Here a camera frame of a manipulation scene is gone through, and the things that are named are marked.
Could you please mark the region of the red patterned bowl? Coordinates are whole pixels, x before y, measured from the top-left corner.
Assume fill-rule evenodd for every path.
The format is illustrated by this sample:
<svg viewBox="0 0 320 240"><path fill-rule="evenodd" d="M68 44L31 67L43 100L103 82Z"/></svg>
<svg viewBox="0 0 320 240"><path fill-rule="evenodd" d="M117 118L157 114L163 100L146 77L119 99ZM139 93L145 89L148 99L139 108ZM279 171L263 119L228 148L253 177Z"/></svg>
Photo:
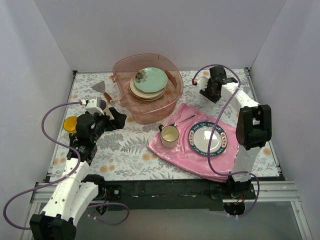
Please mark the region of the red patterned bowl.
<svg viewBox="0 0 320 240"><path fill-rule="evenodd" d="M221 87L212 87L209 92L213 95L213 94L216 94L216 95L221 95Z"/></svg>

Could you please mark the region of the light green plate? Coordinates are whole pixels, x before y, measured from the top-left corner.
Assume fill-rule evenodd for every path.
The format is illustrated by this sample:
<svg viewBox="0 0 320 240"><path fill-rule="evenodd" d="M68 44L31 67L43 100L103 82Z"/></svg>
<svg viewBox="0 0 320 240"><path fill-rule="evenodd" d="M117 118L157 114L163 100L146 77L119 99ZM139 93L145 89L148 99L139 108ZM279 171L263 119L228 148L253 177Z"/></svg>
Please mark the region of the light green plate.
<svg viewBox="0 0 320 240"><path fill-rule="evenodd" d="M156 67L139 70L134 76L135 87L145 93L155 93L166 87L168 77L166 73Z"/></svg>

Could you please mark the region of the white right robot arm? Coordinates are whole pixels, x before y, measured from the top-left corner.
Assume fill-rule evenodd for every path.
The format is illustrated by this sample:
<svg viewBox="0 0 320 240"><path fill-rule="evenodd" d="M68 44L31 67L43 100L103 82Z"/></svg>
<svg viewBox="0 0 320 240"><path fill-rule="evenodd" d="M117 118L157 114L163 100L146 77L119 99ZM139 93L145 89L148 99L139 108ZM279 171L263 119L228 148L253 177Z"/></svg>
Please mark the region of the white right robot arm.
<svg viewBox="0 0 320 240"><path fill-rule="evenodd" d="M228 173L214 171L226 177L226 192L237 199L251 189L252 172L256 157L261 148L272 138L272 111L267 104L259 104L241 90L241 80L237 74L227 77L228 67L209 64L210 77L202 84L200 93L216 103L220 98L227 100L226 105L238 112L235 130L238 150L233 168Z"/></svg>

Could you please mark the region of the cream and yellow floral plate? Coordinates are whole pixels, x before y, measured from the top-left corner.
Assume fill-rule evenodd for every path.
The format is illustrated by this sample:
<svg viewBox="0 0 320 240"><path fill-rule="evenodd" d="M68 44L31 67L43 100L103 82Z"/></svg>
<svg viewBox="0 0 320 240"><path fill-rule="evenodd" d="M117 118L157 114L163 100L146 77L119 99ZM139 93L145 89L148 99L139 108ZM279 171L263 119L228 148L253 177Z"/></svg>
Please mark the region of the cream and yellow floral plate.
<svg viewBox="0 0 320 240"><path fill-rule="evenodd" d="M131 95L133 95L134 97L136 97L137 99L139 99L139 100L141 100L141 101L151 102L151 101L155 101L155 100L161 98L161 97L164 95L164 93L159 94L159 95L157 95L157 96L155 96L155 97L152 97L152 98L143 98L143 97L139 97L139 96L137 96L137 95L135 95L135 94L131 94Z"/></svg>

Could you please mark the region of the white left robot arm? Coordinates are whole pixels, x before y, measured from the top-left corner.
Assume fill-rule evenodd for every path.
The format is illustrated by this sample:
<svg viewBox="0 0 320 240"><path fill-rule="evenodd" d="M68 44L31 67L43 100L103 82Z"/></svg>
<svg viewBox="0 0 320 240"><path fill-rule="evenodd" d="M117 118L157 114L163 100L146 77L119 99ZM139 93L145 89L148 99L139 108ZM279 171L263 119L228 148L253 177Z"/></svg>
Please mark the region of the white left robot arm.
<svg viewBox="0 0 320 240"><path fill-rule="evenodd" d="M107 189L105 179L89 174L90 164L98 150L97 141L105 132L123 129L127 116L110 107L111 115L87 110L76 119L75 133L69 135L62 181L58 182L49 201L39 214L33 214L29 225L35 240L73 240L77 224L90 202L101 200Z"/></svg>

